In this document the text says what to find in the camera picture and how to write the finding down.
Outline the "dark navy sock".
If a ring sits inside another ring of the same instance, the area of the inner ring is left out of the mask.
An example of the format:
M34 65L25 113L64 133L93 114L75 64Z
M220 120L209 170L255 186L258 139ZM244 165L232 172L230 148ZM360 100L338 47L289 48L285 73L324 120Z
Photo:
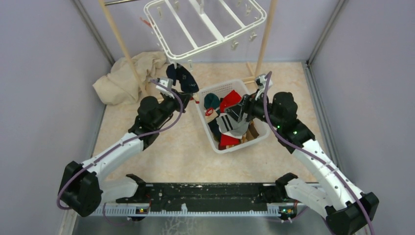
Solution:
M173 85L179 82L180 89L184 93L195 94L199 91L199 86L193 75L181 64L170 64L166 69L166 75L173 80Z

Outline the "white plastic sock hanger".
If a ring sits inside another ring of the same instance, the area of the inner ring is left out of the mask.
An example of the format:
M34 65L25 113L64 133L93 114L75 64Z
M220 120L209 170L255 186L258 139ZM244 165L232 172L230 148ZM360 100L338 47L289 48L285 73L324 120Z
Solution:
M192 63L202 53L241 38L253 41L266 10L255 0L152 0L143 11L169 63Z

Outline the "white grey sock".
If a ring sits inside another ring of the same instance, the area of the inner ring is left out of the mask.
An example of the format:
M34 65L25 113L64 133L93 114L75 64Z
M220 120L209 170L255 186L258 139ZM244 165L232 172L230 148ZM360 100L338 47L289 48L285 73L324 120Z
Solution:
M219 126L220 133L236 139L242 139L249 128L247 121L237 122L227 114L222 114L215 120Z

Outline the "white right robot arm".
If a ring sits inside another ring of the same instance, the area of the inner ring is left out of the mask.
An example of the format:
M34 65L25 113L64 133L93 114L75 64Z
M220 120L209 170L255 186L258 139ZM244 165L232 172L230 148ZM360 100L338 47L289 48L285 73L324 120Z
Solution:
M313 174L315 188L288 173L276 182L276 197L282 202L298 200L318 213L336 235L352 235L364 227L375 233L372 221L379 205L377 196L365 193L349 180L327 156L313 132L298 119L298 105L289 92L269 100L264 93L246 94L220 105L225 129L258 119L269 125L278 142Z

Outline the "wooden drying rack frame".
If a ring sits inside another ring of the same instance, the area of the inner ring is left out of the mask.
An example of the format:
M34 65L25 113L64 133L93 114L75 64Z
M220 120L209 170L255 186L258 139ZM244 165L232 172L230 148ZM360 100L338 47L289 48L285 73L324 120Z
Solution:
M100 5L100 7L103 11L103 14L105 16L105 19L108 22L108 24L110 26L110 29L111 29L112 33L114 34L114 36L116 38L116 42L117 42L117 44L119 45L119 47L121 49L122 57L125 57L127 59L128 64L129 64L130 68L132 69L134 76L136 77L136 79L138 79L138 74L137 74L135 66L132 62L132 57L135 56L135 55L133 55L129 51L129 49L127 48L126 42L122 37L121 31L120 31L119 27L117 26L112 13L110 12L110 7L116 6L116 5L122 5L122 4L123 4L123 1L121 1L121 0L101 0L99 2L99 5ZM265 50L266 50L266 47L267 47L267 42L269 40L269 34L270 34L271 27L272 27L272 22L273 22L273 17L274 17L274 14L275 14L276 5L277 5L277 2L275 0L271 1L269 9L265 9L266 12L267 12L267 19L266 19L265 23L263 23L262 25L260 25L256 29L257 37L253 41L258 41L260 46L258 48L258 51L254 53L254 57L255 57L254 65L247 65L247 68L250 72L250 75L244 78L244 82L246 82L246 83L251 83L253 81L254 77L257 76L259 74L260 70L261 70L262 63L263 63L263 60L264 60L264 57L265 57ZM153 38L156 42L157 48L153 51L161 51L160 47L157 45L158 40L155 37L155 35L152 33L153 29L152 29L151 25L149 24L148 19L145 15L144 11L143 11L143 17L140 20L144 25L149 27L149 32L153 36ZM243 41L245 41L247 43L253 42L253 41L249 41L248 38L241 38L240 41L239 41L239 45L238 45L237 49L239 49L239 47L240 47L240 45ZM225 47L227 47L228 51L231 52L231 53L237 51L237 49L232 51L228 45L215 47L214 49L216 49L216 48L225 48ZM181 62L179 64L185 66L189 71L194 71L194 66L198 62L199 58L202 55L205 55L207 53L212 52L214 49L197 55L194 58L194 60L192 61L191 64L190 63L185 63L185 62ZM166 63L164 64L164 66L170 65L170 64L171 63L169 63L166 60ZM145 83L139 82L139 86L140 86L140 89L141 89L139 99L143 96L149 95L149 93L151 91L150 88L149 88L149 79L150 79L150 77L147 78L147 81Z

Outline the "teal sock in basket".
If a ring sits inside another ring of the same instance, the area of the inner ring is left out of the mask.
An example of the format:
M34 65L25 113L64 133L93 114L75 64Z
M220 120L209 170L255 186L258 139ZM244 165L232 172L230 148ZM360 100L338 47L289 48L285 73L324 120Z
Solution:
M213 93L208 93L205 97L204 97L204 108L206 110L208 109L214 109L214 110L219 110L220 109L220 99L216 94Z

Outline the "red plain sock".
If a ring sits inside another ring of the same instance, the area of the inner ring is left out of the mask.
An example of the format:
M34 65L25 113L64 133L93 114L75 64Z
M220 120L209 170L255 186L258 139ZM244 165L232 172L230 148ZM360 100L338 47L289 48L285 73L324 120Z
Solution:
M238 144L240 144L240 139L237 139L237 138L225 135L225 134L221 134L218 148L222 150L222 149L226 149L227 147L232 147Z

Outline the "brown cloth in basket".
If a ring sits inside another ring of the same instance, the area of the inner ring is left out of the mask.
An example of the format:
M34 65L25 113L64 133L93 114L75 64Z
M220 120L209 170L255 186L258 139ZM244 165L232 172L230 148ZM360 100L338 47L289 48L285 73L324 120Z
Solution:
M241 143L246 143L256 139L259 136L257 129L253 123L250 123L246 133L242 136Z

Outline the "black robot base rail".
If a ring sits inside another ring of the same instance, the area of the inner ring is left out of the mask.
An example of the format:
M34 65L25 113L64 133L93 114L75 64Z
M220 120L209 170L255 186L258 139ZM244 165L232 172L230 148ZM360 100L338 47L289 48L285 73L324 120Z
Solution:
M305 204L283 197L275 183L153 183L138 195L99 206L93 215L133 220L169 216L260 216L289 220L306 211Z

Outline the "white plastic laundry basket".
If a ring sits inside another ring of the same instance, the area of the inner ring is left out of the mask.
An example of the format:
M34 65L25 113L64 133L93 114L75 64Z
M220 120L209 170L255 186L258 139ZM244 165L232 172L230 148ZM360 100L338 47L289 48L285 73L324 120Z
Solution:
M197 93L196 109L210 145L216 153L233 152L265 140L269 127L254 119L237 124L225 112L249 94L245 83L234 79L202 88Z

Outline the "red snowflake sock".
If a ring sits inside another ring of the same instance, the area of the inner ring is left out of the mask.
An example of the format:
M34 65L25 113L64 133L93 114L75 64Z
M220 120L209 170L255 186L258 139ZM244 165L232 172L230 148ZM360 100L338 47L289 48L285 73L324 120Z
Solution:
M220 112L223 113L227 107L230 107L230 106L233 106L239 103L241 99L242 99L242 96L235 90L232 90L224 98L221 99L220 106L219 106Z

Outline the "beige crumpled cloth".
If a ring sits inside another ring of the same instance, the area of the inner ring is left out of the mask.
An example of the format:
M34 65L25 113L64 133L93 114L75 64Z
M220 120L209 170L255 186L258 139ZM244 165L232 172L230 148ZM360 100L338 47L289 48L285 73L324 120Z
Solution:
M106 105L134 104L139 100L141 89L139 82L156 77L157 70L166 63L166 56L161 51L142 52L132 57L138 74L133 74L125 57L117 60L110 72L92 85L102 103Z

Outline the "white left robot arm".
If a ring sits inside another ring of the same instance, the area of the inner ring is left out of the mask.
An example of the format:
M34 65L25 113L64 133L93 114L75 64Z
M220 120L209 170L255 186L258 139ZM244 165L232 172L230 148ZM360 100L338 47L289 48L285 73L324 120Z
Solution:
M174 112L182 115L192 94L174 90L162 95L159 102L154 96L143 98L135 122L120 140L104 152L82 162L66 165L57 195L57 206L74 210L78 215L91 215L99 206L118 199L142 202L147 195L145 182L134 174L120 180L108 181L109 174L131 157L137 156L152 145Z

